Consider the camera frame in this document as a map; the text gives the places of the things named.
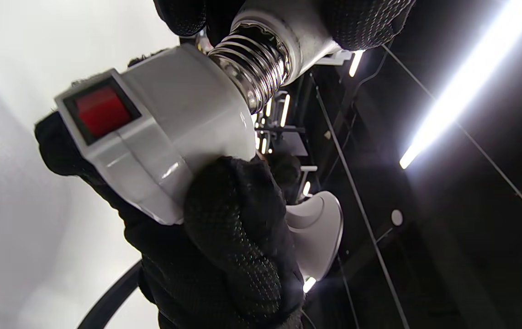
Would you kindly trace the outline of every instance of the black cable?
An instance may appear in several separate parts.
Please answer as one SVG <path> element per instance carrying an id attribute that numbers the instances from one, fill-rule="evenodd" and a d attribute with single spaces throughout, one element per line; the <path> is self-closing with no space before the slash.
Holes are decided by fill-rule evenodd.
<path id="1" fill-rule="evenodd" d="M 307 319 L 307 321 L 309 321 L 309 323 L 311 324 L 311 327 L 313 327 L 313 329 L 317 329 L 316 325 L 313 323 L 311 318 L 309 318 L 309 316 L 305 313 L 305 311 L 301 310 L 301 314 L 303 316 L 305 316 L 305 318 Z"/>
<path id="2" fill-rule="evenodd" d="M 334 131 L 334 126 L 332 125 L 332 121 L 330 121 L 330 118 L 328 117 L 328 112 L 326 110 L 326 106 L 324 105 L 324 100 L 322 99 L 318 86 L 316 86 L 316 98 L 317 98 L 317 102 L 319 103 L 319 106 L 322 110 L 322 115 L 324 116 L 324 119 L 326 120 L 326 124 L 328 125 L 328 130 L 330 131 L 330 133 L 332 133 L 332 141 L 334 142 L 334 145 L 336 146 L 336 151 L 338 151 L 338 154 L 340 155 L 340 161 L 342 161 L 342 165 L 344 166 L 344 171 L 346 172 L 346 176 L 348 177 L 348 182 L 350 183 L 350 187 L 352 188 L 352 192 L 354 194 L 354 198 L 356 199 L 356 203 L 359 206 L 360 214 L 362 215 L 362 220 L 365 224 L 367 232 L 369 233 L 369 237 L 372 242 L 372 246 L 374 247 L 376 257 L 378 258 L 378 262 L 380 264 L 380 268 L 382 269 L 382 273 L 384 274 L 386 283 L 389 286 L 389 290 L 390 290 L 390 293 L 395 302 L 395 306 L 397 308 L 397 311 L 399 312 L 399 317 L 401 317 L 401 322 L 403 323 L 403 327 L 405 329 L 409 329 L 409 323 L 407 322 L 407 316 L 405 316 L 405 311 L 403 310 L 403 306 L 401 305 L 401 301 L 399 300 L 399 295 L 397 293 L 397 290 L 395 289 L 395 285 L 394 285 L 392 279 L 390 278 L 389 269 L 386 267 L 385 260 L 382 256 L 382 253 L 380 252 L 380 249 L 378 248 L 378 245 L 376 244 L 376 238 L 374 237 L 374 231 L 373 231 L 372 225 L 369 221 L 367 211 L 365 210 L 362 198 L 359 195 L 359 191 L 356 187 L 354 177 L 352 177 L 352 173 L 350 172 L 350 167 L 348 166 L 348 163 L 346 162 L 346 157 L 344 156 L 344 153 L 342 152 L 340 143 L 338 143 L 338 137 L 336 137 L 336 132 Z M 358 326 L 359 322 L 355 316 L 354 306 L 352 306 L 352 311 L 353 311 L 355 323 Z"/>
<path id="3" fill-rule="evenodd" d="M 338 260 L 338 265 L 340 265 L 340 273 L 342 274 L 342 282 L 344 282 L 344 289 L 346 289 L 346 296 L 348 296 L 348 302 L 350 303 L 350 310 L 352 310 L 352 316 L 354 317 L 354 324 L 356 325 L 356 329 L 360 329 L 359 317 L 356 315 L 356 311 L 354 309 L 354 301 L 352 301 L 352 294 L 350 294 L 350 287 L 348 287 L 348 280 L 346 279 L 346 273 L 344 273 L 344 264 L 342 264 L 342 260 L 340 259 L 340 254 L 336 254 L 336 260 Z"/>
<path id="4" fill-rule="evenodd" d="M 115 315 L 123 302 L 137 289 L 141 261 L 133 265 L 109 290 L 94 304 L 84 317 L 78 329 L 103 329 Z"/>
<path id="5" fill-rule="evenodd" d="M 393 41 L 394 39 L 392 39 L 387 48 L 390 49 L 390 47 L 393 45 Z M 362 79 L 359 84 L 355 87 L 354 89 L 354 93 L 353 93 L 353 96 L 352 98 L 354 98 L 356 96 L 356 94 L 358 93 L 360 87 L 367 83 L 368 81 L 370 81 L 371 79 L 373 79 L 374 77 L 376 77 L 378 75 L 378 73 L 380 72 L 380 69 L 382 69 L 382 66 L 383 64 L 385 64 L 385 60 L 386 60 L 386 56 L 388 56 L 388 52 L 385 52 L 383 55 L 382 55 L 382 60 L 380 60 L 380 64 L 378 65 L 378 67 L 376 68 L 376 71 L 374 73 L 372 73 L 371 75 L 369 75 L 368 77 L 365 77 L 364 79 Z M 348 125 L 348 122 L 346 122 L 346 119 L 343 120 L 343 123 L 346 124 L 346 127 L 348 127 L 348 136 L 350 136 L 352 134 L 352 129 L 354 127 L 354 123 L 355 123 L 355 120 L 353 119 L 352 120 L 352 123 L 351 125 L 349 126 Z M 344 149 L 344 147 L 346 147 L 346 143 L 348 142 L 348 136 L 346 136 L 346 140 L 344 141 L 344 144 L 342 146 L 342 150 Z M 340 156 L 337 156 L 336 157 L 336 160 L 334 161 L 334 164 L 332 165 L 332 167 L 330 167 L 330 171 L 328 172 L 328 175 L 326 175 L 326 177 L 322 180 L 324 183 L 326 183 L 326 181 L 328 180 L 328 178 L 330 178 L 330 175 L 332 175 L 332 172 L 334 171 L 334 167 L 336 167 L 336 165 L 338 164 L 338 160 L 340 160 Z"/>

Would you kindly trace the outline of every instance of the textured glove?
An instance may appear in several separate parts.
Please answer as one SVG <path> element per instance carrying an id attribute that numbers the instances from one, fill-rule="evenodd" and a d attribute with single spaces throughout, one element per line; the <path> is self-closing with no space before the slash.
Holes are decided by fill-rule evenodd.
<path id="1" fill-rule="evenodd" d="M 230 32 L 244 0 L 154 0 L 157 13 L 179 36 L 207 27 L 215 46 Z M 397 35 L 415 0 L 322 0 L 321 15 L 342 49 L 369 49 Z"/>
<path id="2" fill-rule="evenodd" d="M 142 253 L 140 288 L 166 328 L 300 326 L 303 280 L 281 191 L 264 162 L 211 163 L 188 190 L 184 225 L 164 226 L 106 184 L 58 113 L 35 134 L 50 170 L 81 177 L 119 211 L 125 238 Z"/>

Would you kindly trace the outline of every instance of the white housing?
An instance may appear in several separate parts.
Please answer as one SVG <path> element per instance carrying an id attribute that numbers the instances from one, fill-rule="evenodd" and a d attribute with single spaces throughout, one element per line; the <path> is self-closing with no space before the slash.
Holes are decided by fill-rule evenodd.
<path id="1" fill-rule="evenodd" d="M 106 81 L 120 87 L 138 114 L 88 141 L 72 104 Z M 56 103 L 82 156 L 122 198 L 165 225 L 182 223 L 186 189 L 202 167 L 219 156 L 255 156 L 253 123 L 242 95 L 193 46 L 166 50 L 125 73 L 111 69 L 96 75 L 56 97 Z"/>

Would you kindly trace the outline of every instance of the white plastic part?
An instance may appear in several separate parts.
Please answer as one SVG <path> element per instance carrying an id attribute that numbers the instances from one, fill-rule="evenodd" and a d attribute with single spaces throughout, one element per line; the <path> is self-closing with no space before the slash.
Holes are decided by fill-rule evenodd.
<path id="1" fill-rule="evenodd" d="M 301 166 L 301 171 L 304 172 L 314 172 L 317 171 L 317 166 Z"/>
<path id="2" fill-rule="evenodd" d="M 330 56 L 324 56 L 323 58 L 318 60 L 314 65 L 340 66 L 343 65 L 344 62 L 346 62 L 347 60 L 350 60 L 352 58 L 352 54 L 354 54 L 354 52 L 348 50 L 338 50 Z"/>
<path id="3" fill-rule="evenodd" d="M 110 77 L 141 117 L 88 145 L 64 99 Z M 122 74 L 96 75 L 56 103 L 82 156 L 117 194 L 165 225 L 182 223 L 186 190 L 205 165 L 220 156 L 255 156 L 247 104 L 193 46 L 166 50 Z"/>
<path id="4" fill-rule="evenodd" d="M 342 240 L 343 218 L 338 199 L 330 192 L 319 192 L 301 204 L 287 206 L 285 219 L 303 278 L 319 281 L 332 266 Z"/>

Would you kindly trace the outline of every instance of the cable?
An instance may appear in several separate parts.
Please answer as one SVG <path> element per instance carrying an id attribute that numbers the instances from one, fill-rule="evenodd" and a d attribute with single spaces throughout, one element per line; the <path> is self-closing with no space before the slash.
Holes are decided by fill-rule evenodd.
<path id="1" fill-rule="evenodd" d="M 405 72 L 407 72 L 407 74 L 411 78 L 413 78 L 413 80 L 419 85 L 419 87 L 421 87 L 421 89 L 423 89 L 423 91 L 425 91 L 425 93 L 429 96 L 429 98 L 431 98 L 434 101 L 437 100 L 435 98 L 435 96 L 423 85 L 423 83 L 421 83 L 421 81 L 419 81 L 419 79 L 417 79 L 417 77 L 413 73 L 411 73 L 411 71 L 403 64 L 403 62 L 401 62 L 400 59 L 397 58 L 397 56 L 395 56 L 395 54 L 393 54 L 393 52 L 391 52 L 391 50 L 389 48 L 387 48 L 384 44 L 382 45 L 382 47 L 384 48 L 384 50 L 386 50 L 386 52 L 388 54 L 391 55 L 392 58 L 395 59 L 395 61 L 405 70 Z M 455 125 L 462 131 L 462 133 L 464 133 L 464 135 L 470 140 L 470 142 L 472 142 L 472 144 L 474 144 L 474 146 L 476 146 L 478 151 L 480 151 L 480 153 L 484 156 L 484 158 L 486 158 L 486 160 L 488 160 L 488 162 L 494 167 L 494 169 L 499 173 L 499 175 L 501 175 L 501 177 L 507 182 L 507 184 L 511 187 L 511 189 L 513 189 L 513 191 L 515 191 L 515 193 L 518 195 L 518 197 L 521 198 L 521 200 L 522 200 L 522 192 L 519 189 L 517 189 L 516 185 L 513 184 L 511 179 L 509 179 L 509 177 L 500 169 L 500 167 L 496 164 L 496 162 L 494 162 L 494 160 L 492 160 L 492 158 L 484 151 L 482 146 L 480 146 L 480 144 L 478 144 L 478 142 L 476 142 L 476 140 L 466 131 L 466 129 L 464 129 L 464 127 L 462 127 L 459 124 L 458 121 L 455 121 Z"/>
<path id="2" fill-rule="evenodd" d="M 386 46 L 384 44 L 382 44 L 382 47 L 386 50 L 388 48 L 390 48 L 392 45 L 393 45 L 393 41 L 394 39 L 392 39 L 390 42 L 389 42 L 389 46 Z M 380 72 L 380 69 L 382 69 L 382 65 L 385 64 L 385 60 L 386 60 L 386 56 L 388 55 L 388 52 L 385 52 L 383 55 L 382 55 L 382 59 L 380 60 L 380 64 L 378 65 L 378 67 L 376 68 L 376 71 L 374 73 L 372 73 L 371 75 L 369 75 L 368 77 L 365 77 L 364 79 L 362 79 L 361 81 L 359 81 L 359 83 L 356 85 L 355 89 L 354 89 L 354 93 L 352 95 L 352 98 L 351 99 L 354 99 L 356 97 L 356 94 L 357 92 L 359 91 L 360 87 L 367 83 L 368 81 L 370 81 L 371 79 L 373 79 L 374 77 L 376 77 L 378 75 L 378 73 Z M 348 127 L 348 123 L 346 122 L 346 120 L 344 120 L 344 123 L 346 124 L 346 126 L 348 127 L 348 136 L 346 136 L 346 140 L 344 141 L 344 143 L 342 144 L 342 150 L 346 147 L 346 143 L 348 143 L 348 137 L 350 136 L 350 134 L 352 134 L 352 129 L 354 127 L 354 120 L 356 119 L 356 114 L 354 115 L 354 119 L 352 120 L 352 124 Z M 323 179 L 323 181 L 327 181 L 328 178 L 330 178 L 330 175 L 332 174 L 332 171 L 334 171 L 334 167 L 338 164 L 338 160 L 340 159 L 340 157 L 336 157 L 336 160 L 334 161 L 334 164 L 332 165 L 332 167 L 330 167 L 330 171 L 328 172 L 328 175 L 326 175 L 326 177 Z"/>
<path id="3" fill-rule="evenodd" d="M 380 249 L 378 248 L 378 245 L 376 244 L 376 238 L 374 237 L 374 232 L 372 231 L 369 217 L 367 217 L 367 213 L 364 208 L 364 204 L 362 202 L 362 199 L 359 196 L 359 191 L 356 189 L 356 184 L 354 183 L 354 179 L 352 177 L 352 174 L 350 173 L 350 168 L 348 167 L 348 163 L 346 162 L 346 158 L 344 157 L 342 148 L 340 148 L 340 143 L 338 143 L 338 138 L 336 137 L 336 133 L 334 133 L 334 127 L 332 127 L 330 118 L 328 118 L 328 113 L 326 111 L 326 107 L 324 106 L 324 102 L 320 95 L 319 87 L 317 87 L 317 85 L 315 84 L 315 81 L 313 81 L 313 83 L 316 86 L 317 100 L 320 104 L 320 107 L 322 108 L 322 113 L 324 115 L 324 118 L 326 119 L 328 129 L 330 129 L 330 133 L 332 133 L 332 140 L 334 140 L 334 145 L 336 146 L 336 149 L 338 150 L 338 155 L 340 156 L 340 161 L 342 161 L 342 165 L 344 166 L 344 171 L 346 171 L 346 176 L 348 177 L 348 181 L 350 183 L 350 186 L 352 187 L 352 192 L 354 193 L 356 202 L 359 204 L 359 209 L 363 216 L 364 224 L 366 225 L 367 231 L 369 232 L 369 236 L 371 238 L 372 245 L 374 246 L 374 250 L 376 252 L 376 257 L 378 258 L 382 272 L 385 275 L 386 283 L 389 286 L 390 293 L 392 294 L 393 300 L 395 301 L 395 306 L 397 307 L 397 311 L 399 312 L 399 316 L 401 317 L 401 322 L 403 323 L 404 329 L 409 329 L 409 323 L 407 322 L 407 317 L 405 316 L 405 312 L 403 311 L 403 307 L 401 306 L 399 296 L 397 294 L 397 291 L 395 290 L 395 285 L 393 284 L 393 281 L 390 278 L 389 271 L 386 268 L 385 260 L 382 258 Z"/>
<path id="4" fill-rule="evenodd" d="M 313 329 L 317 329 L 316 325 L 313 323 L 311 318 L 303 310 L 301 310 L 301 314 L 302 314 L 302 316 L 305 316 L 305 318 L 307 319 L 307 321 L 309 321 L 309 323 L 311 324 L 311 327 Z"/>
<path id="5" fill-rule="evenodd" d="M 137 289 L 141 261 L 131 267 L 92 306 L 81 321 L 78 329 L 103 329 L 115 315 L 123 302 Z"/>

